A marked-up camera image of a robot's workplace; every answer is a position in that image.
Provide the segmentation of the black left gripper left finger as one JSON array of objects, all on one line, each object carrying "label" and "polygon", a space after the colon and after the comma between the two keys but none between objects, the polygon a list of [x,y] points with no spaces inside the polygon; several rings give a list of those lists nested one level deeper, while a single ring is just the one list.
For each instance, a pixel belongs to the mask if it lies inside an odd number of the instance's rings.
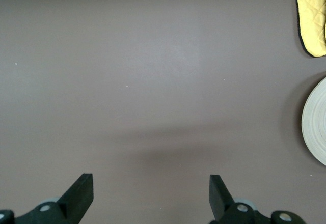
[{"label": "black left gripper left finger", "polygon": [[80,223],[93,202],[93,175],[82,174],[56,201],[15,218],[15,223]]}]

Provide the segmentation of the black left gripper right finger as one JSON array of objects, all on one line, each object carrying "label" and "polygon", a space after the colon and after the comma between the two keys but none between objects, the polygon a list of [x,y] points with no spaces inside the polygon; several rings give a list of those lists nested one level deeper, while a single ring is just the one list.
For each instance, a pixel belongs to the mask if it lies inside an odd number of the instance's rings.
[{"label": "black left gripper right finger", "polygon": [[304,223],[297,214],[274,211],[270,217],[261,214],[253,202],[233,198],[220,175],[210,175],[209,203],[214,215],[211,223]]}]

